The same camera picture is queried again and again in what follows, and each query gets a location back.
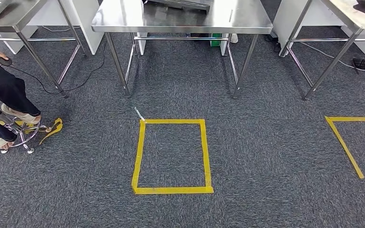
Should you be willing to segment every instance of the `stainless steel table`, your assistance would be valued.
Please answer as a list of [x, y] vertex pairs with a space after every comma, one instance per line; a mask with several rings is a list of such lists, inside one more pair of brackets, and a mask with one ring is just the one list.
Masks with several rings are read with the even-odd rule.
[[[365, 5], [359, 4], [357, 0], [320, 0], [322, 1], [333, 13], [339, 17], [346, 26], [353, 32], [349, 39], [341, 38], [325, 38], [325, 39], [295, 39], [298, 28], [300, 27], [310, 5], [313, 0], [308, 0], [306, 6], [304, 7], [290, 37], [282, 51], [282, 56], [285, 55], [286, 51], [289, 52], [290, 56], [295, 61], [296, 65], [300, 69], [303, 76], [306, 78], [311, 89], [308, 91], [304, 99], [309, 99], [317, 88], [321, 85], [323, 80], [331, 73], [334, 66], [338, 63], [341, 57], [348, 51], [350, 46], [355, 41], [365, 41], [365, 39], [358, 39], [363, 30], [365, 30]], [[300, 64], [298, 58], [293, 53], [290, 48], [290, 44], [293, 42], [338, 42], [346, 41], [345, 45], [339, 52], [339, 54], [332, 60], [331, 64], [325, 69], [323, 74], [319, 77], [316, 83], [313, 83], [311, 78], [307, 75], [306, 71]]]
[[[142, 6], [141, 0], [104, 0], [92, 22], [92, 29], [105, 32], [113, 55], [125, 95], [130, 96], [127, 87], [132, 59], [137, 55], [137, 40], [219, 40], [228, 41], [227, 49], [231, 60], [237, 97], [245, 71], [255, 48], [258, 34], [269, 34], [272, 23], [260, 0], [202, 0], [211, 5], [206, 15], [198, 10], [180, 10], [163, 4], [150, 3]], [[131, 33], [132, 48], [126, 74], [120, 66], [118, 55], [111, 39], [111, 32]], [[229, 38], [197, 37], [145, 37], [135, 36], [136, 32], [157, 33], [228, 33]], [[254, 34], [240, 76], [236, 72], [231, 56], [232, 33]]]
[[[54, 83], [56, 88], [59, 90], [59, 94], [63, 97], [67, 97], [66, 92], [60, 86], [62, 80], [65, 77], [70, 65], [75, 58], [76, 53], [80, 48], [83, 50], [83, 55], [86, 55], [85, 50], [80, 42], [80, 39], [73, 28], [69, 16], [65, 11], [65, 7], [61, 0], [58, 0], [59, 6], [64, 14], [64, 17], [69, 25], [70, 30], [72, 31], [74, 37], [73, 38], [31, 38], [27, 39], [22, 34], [22, 29], [27, 26], [30, 20], [37, 14], [37, 12], [47, 3], [48, 0], [14, 0], [1, 14], [0, 14], [0, 32], [15, 32], [19, 36], [20, 39], [11, 39], [11, 38], [0, 38], [0, 41], [23, 41], [27, 50], [34, 57], [40, 67], [43, 69], [45, 74], [49, 77], [49, 79]], [[64, 71], [62, 72], [59, 80], [57, 81], [47, 67], [42, 62], [41, 58], [37, 55], [36, 51], [30, 44], [30, 41], [77, 41], [77, 47], [75, 48], [72, 57], [67, 63]]]

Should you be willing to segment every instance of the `white tape piece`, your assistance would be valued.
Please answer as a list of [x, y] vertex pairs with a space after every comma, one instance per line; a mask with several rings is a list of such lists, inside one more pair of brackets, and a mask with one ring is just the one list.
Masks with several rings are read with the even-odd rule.
[[138, 109], [136, 107], [134, 107], [136, 113], [138, 113], [138, 116], [141, 118], [141, 120], [143, 120], [144, 122], [146, 122], [146, 120], [144, 119], [144, 117], [141, 115], [141, 113], [138, 111]]

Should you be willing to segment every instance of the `yellow tape square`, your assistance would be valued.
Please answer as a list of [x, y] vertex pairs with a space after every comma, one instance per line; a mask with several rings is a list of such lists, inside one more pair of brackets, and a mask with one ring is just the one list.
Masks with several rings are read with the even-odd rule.
[[[205, 186], [199, 187], [162, 187], [162, 188], [139, 188], [139, 172], [141, 170], [142, 156], [144, 150], [144, 134], [146, 124], [199, 124], [201, 129], [201, 142], [203, 152], [203, 166], [205, 172]], [[178, 119], [156, 119], [140, 121], [140, 131], [138, 140], [138, 149], [136, 153], [136, 161], [134, 174], [132, 176], [132, 189], [135, 194], [201, 194], [214, 193], [211, 184], [211, 165], [209, 162], [208, 142], [206, 139], [205, 120], [178, 120]]]
[[347, 156], [349, 157], [350, 162], [352, 163], [353, 167], [356, 170], [357, 175], [360, 179], [363, 179], [365, 176], [363, 175], [362, 171], [360, 170], [359, 166], [356, 163], [356, 160], [353, 158], [352, 154], [350, 153], [348, 147], [345, 144], [344, 139], [339, 134], [338, 129], [335, 127], [334, 122], [365, 122], [365, 117], [325, 117], [327, 123], [331, 127], [332, 131], [338, 138], [339, 142], [341, 143], [342, 147], [344, 148]]

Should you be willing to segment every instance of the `hand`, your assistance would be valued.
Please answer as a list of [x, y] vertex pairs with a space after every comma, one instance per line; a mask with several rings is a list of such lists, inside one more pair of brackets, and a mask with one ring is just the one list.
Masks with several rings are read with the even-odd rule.
[[9, 58], [5, 54], [3, 54], [2, 52], [0, 52], [0, 58], [3, 58], [5, 60], [9, 60]]

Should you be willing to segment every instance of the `stool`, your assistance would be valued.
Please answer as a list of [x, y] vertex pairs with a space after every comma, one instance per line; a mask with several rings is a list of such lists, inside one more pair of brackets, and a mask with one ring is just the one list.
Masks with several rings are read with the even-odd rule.
[[[15, 144], [12, 147], [22, 146], [27, 150], [28, 154], [34, 152], [34, 148], [30, 148], [27, 146], [27, 142], [30, 141], [34, 136], [37, 135], [39, 131], [45, 131], [49, 133], [51, 128], [42, 125], [40, 122], [35, 126], [27, 126], [26, 123], [23, 123], [22, 126], [16, 123], [16, 121], [21, 121], [17, 117], [12, 117], [7, 115], [6, 113], [0, 110], [0, 120], [4, 122], [4, 127], [6, 127], [9, 131], [13, 132], [18, 136], [15, 141]], [[8, 150], [2, 150], [1, 153], [7, 153]]]

